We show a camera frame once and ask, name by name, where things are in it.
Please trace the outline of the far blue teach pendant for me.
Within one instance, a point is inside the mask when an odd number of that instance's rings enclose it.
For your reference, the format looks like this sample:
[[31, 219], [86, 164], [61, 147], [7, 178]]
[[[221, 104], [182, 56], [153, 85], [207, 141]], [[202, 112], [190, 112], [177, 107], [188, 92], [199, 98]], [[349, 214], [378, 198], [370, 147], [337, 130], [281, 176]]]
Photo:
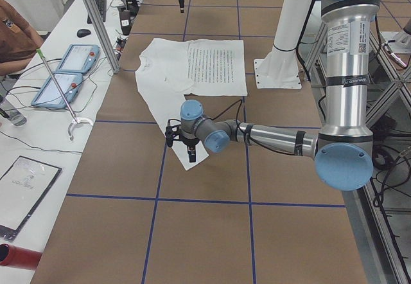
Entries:
[[88, 73], [100, 55], [100, 47], [94, 44], [71, 44], [62, 57], [57, 71]]

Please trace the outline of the person in brown shirt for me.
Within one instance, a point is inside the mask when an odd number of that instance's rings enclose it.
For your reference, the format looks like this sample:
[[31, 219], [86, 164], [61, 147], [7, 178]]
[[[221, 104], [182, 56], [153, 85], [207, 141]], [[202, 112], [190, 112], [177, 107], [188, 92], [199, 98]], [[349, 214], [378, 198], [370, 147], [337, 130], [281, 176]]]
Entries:
[[44, 40], [7, 1], [1, 0], [1, 76], [23, 70]]

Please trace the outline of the red cylinder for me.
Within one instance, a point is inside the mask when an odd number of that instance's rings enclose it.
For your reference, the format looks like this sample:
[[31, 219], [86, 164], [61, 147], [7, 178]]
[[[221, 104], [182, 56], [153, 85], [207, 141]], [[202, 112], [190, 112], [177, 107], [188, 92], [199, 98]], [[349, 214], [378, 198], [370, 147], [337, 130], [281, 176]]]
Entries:
[[34, 271], [42, 253], [10, 244], [1, 244], [1, 266]]

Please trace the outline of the black computer mouse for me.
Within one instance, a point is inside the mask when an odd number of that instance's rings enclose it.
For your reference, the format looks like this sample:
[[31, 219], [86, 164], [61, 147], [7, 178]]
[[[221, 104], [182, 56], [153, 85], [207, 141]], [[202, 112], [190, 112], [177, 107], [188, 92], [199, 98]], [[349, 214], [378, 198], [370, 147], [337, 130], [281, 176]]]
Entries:
[[88, 35], [90, 35], [90, 34], [91, 34], [91, 30], [85, 29], [85, 28], [79, 29], [79, 30], [76, 32], [76, 36], [77, 36], [78, 38], [83, 38], [83, 37], [86, 37], [86, 36], [88, 36]]

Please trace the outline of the clear water bottle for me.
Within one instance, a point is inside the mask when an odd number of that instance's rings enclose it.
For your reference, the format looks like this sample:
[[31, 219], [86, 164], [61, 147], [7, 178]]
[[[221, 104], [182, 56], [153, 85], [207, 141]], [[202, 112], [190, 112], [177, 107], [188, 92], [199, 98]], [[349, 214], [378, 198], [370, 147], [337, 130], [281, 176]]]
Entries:
[[15, 108], [5, 97], [1, 96], [1, 115], [16, 127], [26, 124], [26, 117]]

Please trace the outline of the reacher grabber stick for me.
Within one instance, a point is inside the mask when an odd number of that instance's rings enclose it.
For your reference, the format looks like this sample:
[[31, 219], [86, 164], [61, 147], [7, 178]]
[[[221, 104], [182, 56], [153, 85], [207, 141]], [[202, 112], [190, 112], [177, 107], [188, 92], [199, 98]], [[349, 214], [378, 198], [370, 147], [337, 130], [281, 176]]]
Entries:
[[74, 128], [75, 128], [77, 125], [79, 125], [79, 124], [81, 124], [81, 123], [87, 123], [87, 124], [89, 124], [90, 126], [93, 126], [94, 123], [93, 123], [93, 121], [92, 121], [90, 118], [79, 117], [79, 116], [76, 115], [76, 113], [75, 113], [74, 110], [72, 109], [70, 103], [68, 102], [68, 100], [67, 100], [67, 98], [66, 98], [66, 96], [65, 96], [65, 93], [63, 92], [61, 86], [59, 85], [57, 79], [55, 78], [55, 75], [53, 74], [50, 66], [48, 65], [48, 62], [47, 62], [46, 58], [45, 58], [44, 55], [42, 54], [41, 49], [39, 49], [39, 48], [36, 49], [36, 52], [37, 52], [37, 54], [39, 55], [40, 59], [42, 60], [45, 68], [48, 70], [48, 73], [49, 73], [52, 81], [54, 82], [54, 84], [55, 84], [58, 92], [60, 93], [60, 96], [62, 97], [64, 103], [66, 104], [67, 108], [69, 109], [69, 112], [70, 112], [71, 116], [73, 117], [73, 120], [72, 120], [72, 122], [69, 124], [68, 129], [67, 129], [67, 132], [68, 132], [68, 135], [69, 135], [69, 139], [70, 139], [71, 141], [73, 141], [73, 140], [74, 140], [73, 131], [74, 131]]

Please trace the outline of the black keyboard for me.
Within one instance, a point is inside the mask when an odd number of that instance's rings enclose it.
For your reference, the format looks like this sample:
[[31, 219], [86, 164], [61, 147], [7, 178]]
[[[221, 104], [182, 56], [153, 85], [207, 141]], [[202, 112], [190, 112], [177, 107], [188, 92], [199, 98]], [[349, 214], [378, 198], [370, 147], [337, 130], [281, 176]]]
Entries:
[[[94, 0], [97, 8], [97, 12], [100, 15], [101, 21], [105, 22], [106, 21], [106, 16], [107, 16], [107, 0]], [[91, 21], [91, 16], [89, 15], [89, 8], [91, 8], [89, 5], [86, 5], [87, 9], [87, 24], [92, 24]]]

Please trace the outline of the white long-sleeve printed shirt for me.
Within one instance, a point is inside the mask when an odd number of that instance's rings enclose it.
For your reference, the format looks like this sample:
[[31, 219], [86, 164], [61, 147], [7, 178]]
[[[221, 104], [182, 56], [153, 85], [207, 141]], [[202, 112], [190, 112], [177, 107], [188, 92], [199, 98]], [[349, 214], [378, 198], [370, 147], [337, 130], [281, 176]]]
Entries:
[[242, 40], [155, 38], [139, 58], [137, 89], [162, 131], [180, 116], [187, 94], [247, 95]]

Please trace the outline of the black box with label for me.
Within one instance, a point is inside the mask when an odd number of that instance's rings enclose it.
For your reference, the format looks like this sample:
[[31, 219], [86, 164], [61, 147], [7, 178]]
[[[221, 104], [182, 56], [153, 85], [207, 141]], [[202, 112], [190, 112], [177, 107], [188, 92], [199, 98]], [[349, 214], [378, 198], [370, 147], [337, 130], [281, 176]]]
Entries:
[[131, 12], [124, 6], [119, 6], [118, 12], [122, 34], [129, 35], [132, 28]]

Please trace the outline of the framed paper sheet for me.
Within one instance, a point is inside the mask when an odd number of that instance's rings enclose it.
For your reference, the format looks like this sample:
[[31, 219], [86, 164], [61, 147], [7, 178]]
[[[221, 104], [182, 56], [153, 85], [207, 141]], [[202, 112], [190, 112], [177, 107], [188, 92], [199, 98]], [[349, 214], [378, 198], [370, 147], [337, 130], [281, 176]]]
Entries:
[[14, 241], [62, 169], [19, 156], [1, 176], [1, 238]]

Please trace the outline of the aluminium frame post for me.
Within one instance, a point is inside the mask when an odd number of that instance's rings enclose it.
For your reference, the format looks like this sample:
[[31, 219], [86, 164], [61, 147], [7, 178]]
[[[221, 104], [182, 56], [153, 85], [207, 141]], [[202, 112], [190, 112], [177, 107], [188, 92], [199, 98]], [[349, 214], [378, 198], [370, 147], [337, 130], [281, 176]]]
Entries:
[[112, 44], [109, 39], [109, 35], [105, 29], [104, 23], [101, 21], [100, 15], [97, 12], [96, 4], [94, 0], [83, 0], [85, 8], [89, 5], [89, 15], [91, 16], [92, 25], [96, 32], [97, 38], [100, 42], [100, 46], [103, 49], [105, 56], [110, 64], [111, 70], [114, 74], [117, 74], [120, 70], [119, 62], [114, 54]]

